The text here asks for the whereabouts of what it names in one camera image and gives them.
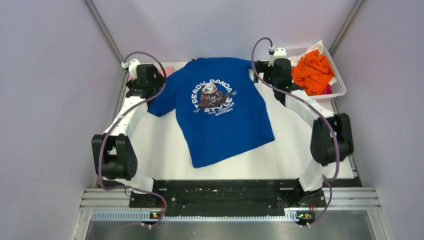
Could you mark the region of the blue panda print t-shirt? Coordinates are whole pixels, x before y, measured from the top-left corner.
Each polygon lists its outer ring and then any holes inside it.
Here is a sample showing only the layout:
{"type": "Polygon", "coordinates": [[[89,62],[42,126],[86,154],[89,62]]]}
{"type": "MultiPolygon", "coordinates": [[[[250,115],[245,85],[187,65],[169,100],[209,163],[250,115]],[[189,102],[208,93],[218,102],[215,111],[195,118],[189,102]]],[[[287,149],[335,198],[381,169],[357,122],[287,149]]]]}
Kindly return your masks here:
{"type": "Polygon", "coordinates": [[[274,141],[266,103],[251,80],[250,60],[197,58],[172,73],[148,108],[175,111],[192,166],[210,166],[274,141]]]}

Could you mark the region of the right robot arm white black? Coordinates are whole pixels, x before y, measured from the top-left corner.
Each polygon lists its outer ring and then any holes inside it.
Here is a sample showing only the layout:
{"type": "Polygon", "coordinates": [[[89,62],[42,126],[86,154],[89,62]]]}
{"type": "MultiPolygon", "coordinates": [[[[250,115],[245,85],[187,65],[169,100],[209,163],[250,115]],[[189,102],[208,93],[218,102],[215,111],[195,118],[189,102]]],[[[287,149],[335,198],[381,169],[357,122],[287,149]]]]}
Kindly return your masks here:
{"type": "Polygon", "coordinates": [[[286,58],[274,61],[254,61],[254,80],[273,90],[275,99],[296,113],[312,130],[310,152],[312,159],[304,173],[296,179],[293,200],[307,206],[327,180],[325,167],[335,164],[336,180],[341,162],[354,151],[350,117],[334,113],[312,99],[292,78],[291,62],[286,58]]]}

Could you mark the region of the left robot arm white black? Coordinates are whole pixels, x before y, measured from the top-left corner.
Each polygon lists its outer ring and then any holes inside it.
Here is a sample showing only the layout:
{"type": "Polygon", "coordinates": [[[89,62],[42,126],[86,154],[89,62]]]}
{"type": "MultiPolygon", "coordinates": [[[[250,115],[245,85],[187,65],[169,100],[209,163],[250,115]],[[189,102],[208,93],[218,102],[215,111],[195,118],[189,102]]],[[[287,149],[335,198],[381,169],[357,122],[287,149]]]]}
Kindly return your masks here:
{"type": "Polygon", "coordinates": [[[141,200],[154,207],[160,202],[161,194],[154,189],[154,179],[138,169],[131,137],[166,79],[151,63],[141,64],[134,59],[123,63],[122,67],[129,73],[122,106],[112,124],[91,140],[95,171],[102,187],[126,186],[142,193],[141,200]]]}

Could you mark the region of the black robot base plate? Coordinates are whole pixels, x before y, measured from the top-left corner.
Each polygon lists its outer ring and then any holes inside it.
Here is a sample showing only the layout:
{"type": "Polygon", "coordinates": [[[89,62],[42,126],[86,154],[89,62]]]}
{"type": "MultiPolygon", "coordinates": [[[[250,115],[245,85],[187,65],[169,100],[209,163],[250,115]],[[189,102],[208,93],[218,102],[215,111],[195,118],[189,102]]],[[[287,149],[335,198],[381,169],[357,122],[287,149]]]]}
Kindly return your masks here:
{"type": "Polygon", "coordinates": [[[304,192],[294,179],[155,180],[167,217],[282,217],[285,209],[324,207],[323,190],[304,192]]]}

